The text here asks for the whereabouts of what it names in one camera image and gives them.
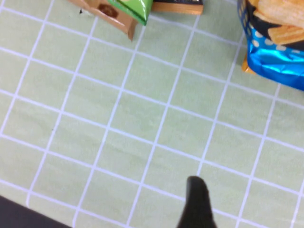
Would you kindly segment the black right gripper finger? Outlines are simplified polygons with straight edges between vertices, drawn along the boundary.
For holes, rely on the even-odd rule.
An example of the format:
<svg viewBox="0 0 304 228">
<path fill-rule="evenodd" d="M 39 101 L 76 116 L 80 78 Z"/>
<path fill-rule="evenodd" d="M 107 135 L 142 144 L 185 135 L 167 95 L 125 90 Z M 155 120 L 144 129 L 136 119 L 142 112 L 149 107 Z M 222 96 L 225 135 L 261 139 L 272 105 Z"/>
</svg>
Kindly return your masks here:
<svg viewBox="0 0 304 228">
<path fill-rule="evenodd" d="M 215 227 L 209 190 L 202 178 L 198 176 L 187 178 L 185 200 L 185 206 L 177 228 Z"/>
</svg>

